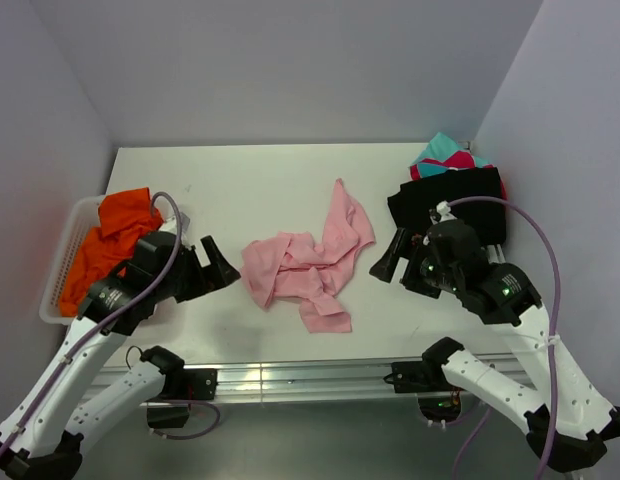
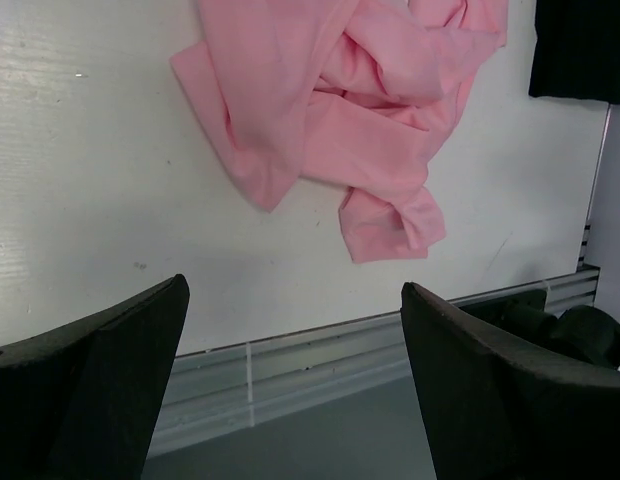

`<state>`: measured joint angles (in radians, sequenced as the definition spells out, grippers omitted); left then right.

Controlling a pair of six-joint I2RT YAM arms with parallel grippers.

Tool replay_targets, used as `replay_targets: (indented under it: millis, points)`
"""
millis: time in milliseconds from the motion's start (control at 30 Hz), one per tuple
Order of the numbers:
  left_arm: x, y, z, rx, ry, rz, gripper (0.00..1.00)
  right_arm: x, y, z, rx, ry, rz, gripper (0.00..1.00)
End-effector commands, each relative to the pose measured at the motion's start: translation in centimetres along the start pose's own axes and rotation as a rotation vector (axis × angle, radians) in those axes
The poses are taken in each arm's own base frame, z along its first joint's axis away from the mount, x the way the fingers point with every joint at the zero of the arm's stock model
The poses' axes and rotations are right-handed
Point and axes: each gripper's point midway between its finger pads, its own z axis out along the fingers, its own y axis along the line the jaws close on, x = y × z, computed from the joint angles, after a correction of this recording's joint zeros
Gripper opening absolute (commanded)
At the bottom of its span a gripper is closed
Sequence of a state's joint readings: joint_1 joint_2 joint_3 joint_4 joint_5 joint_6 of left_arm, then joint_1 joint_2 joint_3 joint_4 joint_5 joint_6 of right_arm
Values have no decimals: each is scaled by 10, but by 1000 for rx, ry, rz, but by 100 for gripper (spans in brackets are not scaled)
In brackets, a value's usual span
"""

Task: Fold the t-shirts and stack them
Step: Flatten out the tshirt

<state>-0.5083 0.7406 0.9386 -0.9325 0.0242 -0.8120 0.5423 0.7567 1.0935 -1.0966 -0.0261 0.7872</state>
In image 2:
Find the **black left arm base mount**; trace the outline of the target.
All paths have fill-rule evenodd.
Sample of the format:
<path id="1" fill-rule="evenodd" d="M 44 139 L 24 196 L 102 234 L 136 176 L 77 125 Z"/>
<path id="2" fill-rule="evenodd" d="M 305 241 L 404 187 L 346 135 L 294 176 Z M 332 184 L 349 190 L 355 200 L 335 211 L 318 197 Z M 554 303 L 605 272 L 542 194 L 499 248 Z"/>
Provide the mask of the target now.
<path id="1" fill-rule="evenodd" d="M 553 314 L 541 289 L 461 306 L 466 313 L 530 343 L 589 364 L 620 371 L 620 323 L 604 311 L 576 305 Z"/>

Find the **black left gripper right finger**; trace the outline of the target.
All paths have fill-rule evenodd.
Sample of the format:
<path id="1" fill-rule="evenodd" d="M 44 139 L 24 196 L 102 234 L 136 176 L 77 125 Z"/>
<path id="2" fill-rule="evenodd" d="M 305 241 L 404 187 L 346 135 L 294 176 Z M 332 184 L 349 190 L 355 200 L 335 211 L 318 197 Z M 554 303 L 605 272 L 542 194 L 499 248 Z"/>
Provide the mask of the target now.
<path id="1" fill-rule="evenodd" d="M 424 287 L 401 322 L 440 479 L 620 479 L 620 371 L 530 343 Z"/>

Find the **pink t-shirt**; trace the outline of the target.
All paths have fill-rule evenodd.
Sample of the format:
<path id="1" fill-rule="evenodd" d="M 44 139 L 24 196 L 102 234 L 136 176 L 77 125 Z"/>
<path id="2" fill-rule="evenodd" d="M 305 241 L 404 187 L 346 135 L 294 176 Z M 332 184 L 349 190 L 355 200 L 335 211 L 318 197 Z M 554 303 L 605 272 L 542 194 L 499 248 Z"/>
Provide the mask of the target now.
<path id="1" fill-rule="evenodd" d="M 300 178 L 342 185 L 352 260 L 423 258 L 443 239 L 429 161 L 479 68 L 507 39 L 504 1 L 202 1 L 204 37 L 171 66 L 220 162 L 274 209 Z"/>

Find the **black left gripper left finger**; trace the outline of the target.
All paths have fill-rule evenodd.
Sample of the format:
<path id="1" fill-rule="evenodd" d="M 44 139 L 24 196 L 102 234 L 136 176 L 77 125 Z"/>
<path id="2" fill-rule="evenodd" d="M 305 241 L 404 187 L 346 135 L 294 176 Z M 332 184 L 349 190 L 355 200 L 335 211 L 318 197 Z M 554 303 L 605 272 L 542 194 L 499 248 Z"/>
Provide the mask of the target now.
<path id="1" fill-rule="evenodd" d="M 0 347 L 0 479 L 138 479 L 189 304 L 178 274 Z"/>

